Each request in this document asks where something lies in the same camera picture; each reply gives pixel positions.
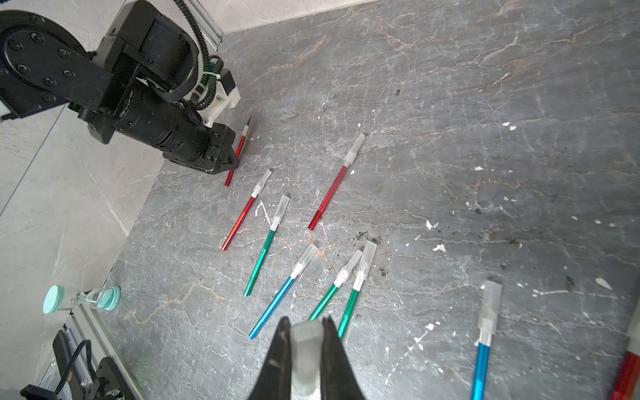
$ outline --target black cable cord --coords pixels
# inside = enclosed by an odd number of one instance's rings
[[[193,34],[196,36],[196,42],[198,42],[198,46],[200,48],[200,52],[202,53],[202,71],[203,72],[211,72],[211,67],[209,65],[209,49],[207,48],[207,42],[204,40],[204,36],[202,36],[202,31],[200,30],[200,26],[198,22],[193,17],[191,10],[184,4],[183,0],[173,0],[178,9],[182,12],[182,15],[189,23],[189,27],[193,31]],[[204,92],[204,88],[207,88],[207,93],[202,98],[202,100],[198,100],[198,95],[196,93],[191,94],[191,102],[193,103],[196,110],[203,110],[211,104],[213,99],[216,96],[216,83],[217,79],[211,79],[212,77],[209,74],[202,74],[202,78],[200,79],[200,83],[196,86],[196,91],[200,94]]]
[[[218,60],[216,61],[216,63],[213,65],[213,74],[218,74],[220,75],[220,72],[222,71],[222,67],[224,67],[225,63],[222,61],[222,59],[218,56],[211,56],[211,61],[213,62],[213,59],[217,58]],[[202,98],[202,100],[200,100],[199,102],[197,102],[195,104],[196,109],[200,110],[200,109],[205,109],[209,106],[209,104],[211,104],[211,102],[213,101],[213,99],[216,97],[216,90],[218,88],[218,78],[215,76],[211,76],[209,78],[209,85],[208,85],[208,89],[207,89],[207,94],[204,95],[204,97]],[[196,93],[192,93],[191,94],[191,101],[194,102],[198,99],[198,95]]]
[[[86,352],[86,366],[87,366],[87,369],[89,370],[91,381],[96,381],[98,379],[98,376],[95,374],[95,369],[93,369],[93,364],[91,363],[91,341],[89,339],[83,340],[82,342],[80,342],[76,351],[71,356],[71,359],[69,360],[69,363],[65,368],[65,372],[63,372],[62,375],[60,376],[60,382],[58,383],[58,387],[56,387],[56,394],[60,393],[60,390],[62,390],[62,388],[65,386],[65,382],[67,381],[67,378],[71,373],[71,368],[73,368],[74,363],[76,362],[76,359],[80,355],[80,352],[82,352],[83,347],[85,348],[85,352]]]

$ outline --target screw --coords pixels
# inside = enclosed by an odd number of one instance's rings
[[[9,47],[11,47],[15,51],[22,50],[22,45],[15,40],[9,40]]]
[[[51,93],[45,93],[42,95],[42,100],[46,101],[47,103],[53,103],[56,102],[56,97]]]
[[[29,16],[29,20],[34,24],[38,24],[38,25],[44,24],[44,18],[42,18],[38,14],[31,14]]]
[[[44,42],[44,38],[42,38],[42,36],[39,33],[35,33],[35,32],[31,34],[31,39],[36,43]]]

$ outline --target gray marble surface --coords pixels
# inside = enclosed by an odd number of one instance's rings
[[[487,278],[503,285],[487,398],[606,398],[640,289],[639,21],[633,1],[394,1],[226,37],[243,99],[221,121],[255,122],[231,188],[165,164],[109,279],[124,300],[104,320],[149,398],[245,398],[278,318],[305,320],[366,239],[344,346],[368,399],[470,396]],[[309,243],[317,257],[248,340]],[[327,309],[338,320],[348,295]]]

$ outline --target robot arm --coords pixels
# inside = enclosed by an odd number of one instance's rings
[[[0,44],[2,120],[69,102],[101,143],[118,131],[205,173],[237,168],[235,132],[213,118],[205,126],[181,101],[198,81],[198,47],[150,3],[126,4],[95,52],[55,22],[22,11],[0,12]],[[217,87],[238,97],[228,70]]]

